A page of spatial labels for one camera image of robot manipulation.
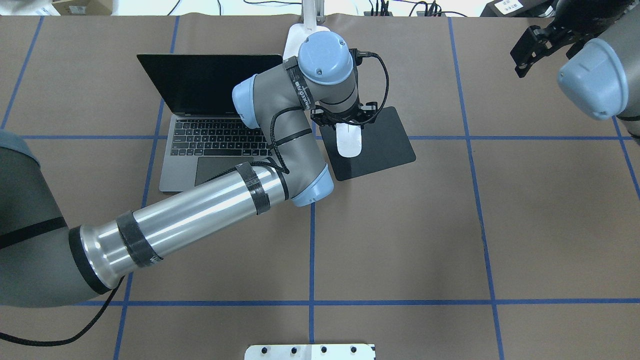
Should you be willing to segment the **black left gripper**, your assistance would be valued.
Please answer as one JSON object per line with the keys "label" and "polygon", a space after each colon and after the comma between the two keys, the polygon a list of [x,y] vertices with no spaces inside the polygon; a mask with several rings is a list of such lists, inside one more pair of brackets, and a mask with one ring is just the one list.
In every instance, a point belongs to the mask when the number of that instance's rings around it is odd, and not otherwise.
{"label": "black left gripper", "polygon": [[311,110],[311,120],[320,127],[329,126],[336,130],[337,124],[345,123],[347,125],[360,126],[363,129],[365,125],[375,123],[379,114],[377,101],[370,101],[365,104],[361,102],[357,68],[362,64],[363,59],[374,58],[378,60],[379,55],[375,52],[358,50],[357,48],[350,48],[349,52],[353,63],[353,90],[345,100],[336,104],[320,101]]}

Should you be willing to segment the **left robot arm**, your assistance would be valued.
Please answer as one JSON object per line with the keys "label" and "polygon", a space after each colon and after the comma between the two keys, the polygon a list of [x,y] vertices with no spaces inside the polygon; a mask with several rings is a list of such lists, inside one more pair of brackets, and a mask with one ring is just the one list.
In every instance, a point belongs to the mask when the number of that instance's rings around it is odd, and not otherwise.
{"label": "left robot arm", "polygon": [[68,306],[116,289],[122,278],[234,223],[290,200],[305,207],[334,189],[306,111],[318,125],[365,125],[355,73],[374,52],[331,31],[297,55],[235,85],[238,116],[260,129],[272,157],[242,162],[206,182],[99,226],[70,228],[28,144],[1,131],[1,304]]}

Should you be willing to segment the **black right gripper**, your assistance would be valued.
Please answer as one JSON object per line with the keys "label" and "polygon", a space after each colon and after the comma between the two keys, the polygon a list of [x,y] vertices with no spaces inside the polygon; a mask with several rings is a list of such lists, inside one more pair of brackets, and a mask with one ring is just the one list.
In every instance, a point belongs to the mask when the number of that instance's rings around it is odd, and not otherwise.
{"label": "black right gripper", "polygon": [[547,27],[531,25],[510,51],[519,78],[565,46],[570,46],[566,57],[571,59],[621,17],[619,0],[556,0],[553,9],[555,16]]}

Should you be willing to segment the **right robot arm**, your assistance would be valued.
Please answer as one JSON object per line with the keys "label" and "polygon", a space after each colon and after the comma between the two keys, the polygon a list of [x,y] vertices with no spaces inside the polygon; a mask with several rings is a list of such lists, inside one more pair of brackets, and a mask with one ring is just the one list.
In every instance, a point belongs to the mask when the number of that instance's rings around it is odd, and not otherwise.
{"label": "right robot arm", "polygon": [[563,94],[596,120],[619,119],[640,135],[640,10],[637,0],[556,0],[554,19],[531,25],[510,51],[523,78],[533,64],[569,46],[557,73]]}

